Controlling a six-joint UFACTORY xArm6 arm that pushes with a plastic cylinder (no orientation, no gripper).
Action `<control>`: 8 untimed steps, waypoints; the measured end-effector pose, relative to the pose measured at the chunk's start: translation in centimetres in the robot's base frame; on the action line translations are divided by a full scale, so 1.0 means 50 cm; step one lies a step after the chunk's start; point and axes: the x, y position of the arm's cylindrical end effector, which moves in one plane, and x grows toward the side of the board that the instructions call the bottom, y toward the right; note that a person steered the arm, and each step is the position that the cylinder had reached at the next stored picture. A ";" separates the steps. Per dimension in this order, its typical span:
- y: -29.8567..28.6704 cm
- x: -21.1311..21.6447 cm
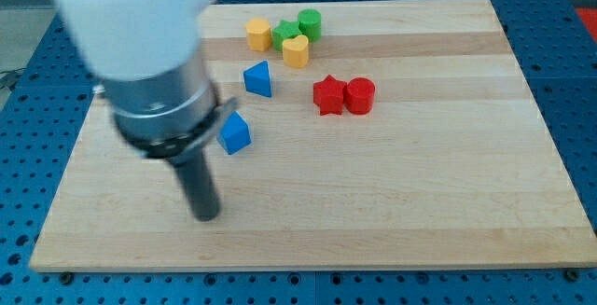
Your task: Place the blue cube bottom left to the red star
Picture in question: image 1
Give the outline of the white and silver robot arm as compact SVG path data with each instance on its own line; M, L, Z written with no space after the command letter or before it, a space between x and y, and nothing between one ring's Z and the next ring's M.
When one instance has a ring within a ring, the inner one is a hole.
M205 142L218 100L198 15L217 0L54 0L120 134L166 159Z

